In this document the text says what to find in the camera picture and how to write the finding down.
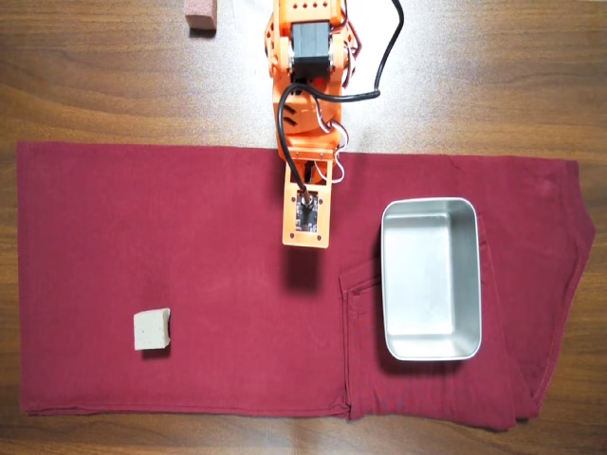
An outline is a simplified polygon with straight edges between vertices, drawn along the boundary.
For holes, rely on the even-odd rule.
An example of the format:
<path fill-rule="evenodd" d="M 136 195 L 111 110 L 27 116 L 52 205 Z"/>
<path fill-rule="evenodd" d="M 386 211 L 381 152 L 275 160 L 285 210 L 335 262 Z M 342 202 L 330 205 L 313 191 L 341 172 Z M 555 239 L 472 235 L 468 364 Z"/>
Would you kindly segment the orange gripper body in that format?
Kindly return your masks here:
<path fill-rule="evenodd" d="M 342 133 L 287 135 L 284 144 L 287 186 L 331 186 L 342 181 Z"/>

